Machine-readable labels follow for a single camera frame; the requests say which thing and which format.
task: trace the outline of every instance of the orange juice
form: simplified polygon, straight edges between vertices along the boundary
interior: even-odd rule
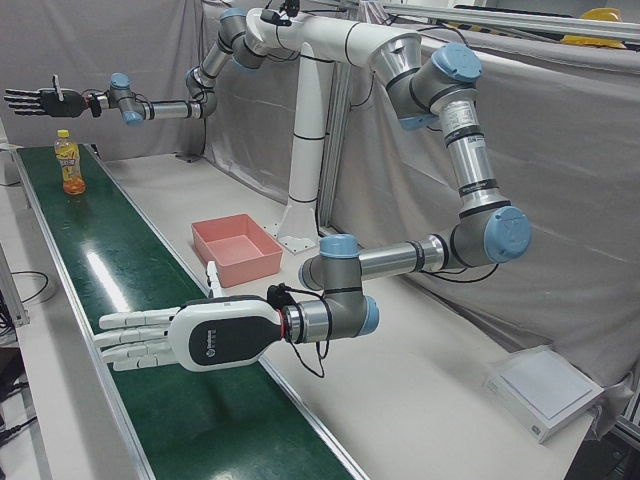
[[[80,173],[80,151],[78,144],[69,138],[68,130],[58,130],[54,149],[62,168],[62,189],[69,195],[84,193],[87,186]]]

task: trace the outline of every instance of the plastic bin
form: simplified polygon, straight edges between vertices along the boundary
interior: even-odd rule
[[[282,248],[249,215],[195,222],[191,231],[200,258],[216,263],[223,287],[280,271]]]

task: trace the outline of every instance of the green conveyor belt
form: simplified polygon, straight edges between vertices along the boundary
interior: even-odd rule
[[[202,297],[86,148],[87,191],[75,197],[62,191],[52,148],[19,154],[94,332],[101,315],[116,311],[114,302],[150,310]],[[158,479],[352,478],[259,364],[112,375]]]

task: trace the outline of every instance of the white support column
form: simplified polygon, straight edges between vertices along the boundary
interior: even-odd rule
[[[315,209],[334,63],[314,55],[308,43],[302,44],[289,199],[282,221],[268,229],[292,253],[318,243]]]

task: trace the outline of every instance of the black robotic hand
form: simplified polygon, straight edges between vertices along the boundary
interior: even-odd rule
[[[41,88],[36,91],[7,89],[5,92],[4,99],[16,115],[79,117],[89,108],[87,99],[74,90]]]

